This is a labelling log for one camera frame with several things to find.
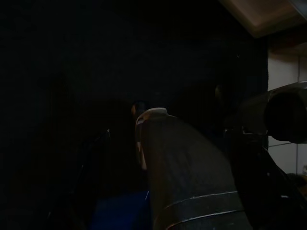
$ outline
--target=white tile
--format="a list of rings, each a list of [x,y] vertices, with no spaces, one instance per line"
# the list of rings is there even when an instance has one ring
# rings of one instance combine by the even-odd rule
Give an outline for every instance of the white tile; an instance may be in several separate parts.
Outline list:
[[[268,90],[297,82],[298,56],[269,53],[268,72]]]
[[[307,144],[298,144],[297,147],[297,173],[303,174],[304,166],[307,167]]]
[[[288,144],[289,141],[279,141],[269,136],[269,146]]]
[[[307,57],[300,56],[299,80],[307,81]]]
[[[269,147],[270,156],[285,173],[296,173],[296,144]]]

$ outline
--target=dark background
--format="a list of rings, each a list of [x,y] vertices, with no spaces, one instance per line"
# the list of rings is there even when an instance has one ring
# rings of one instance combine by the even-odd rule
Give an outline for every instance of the dark background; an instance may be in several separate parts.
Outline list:
[[[145,189],[135,100],[204,130],[216,84],[233,105],[267,90],[267,39],[251,37],[217,1],[28,0],[0,17],[6,229],[27,229],[41,207],[71,190],[80,145],[107,129],[99,197]]]

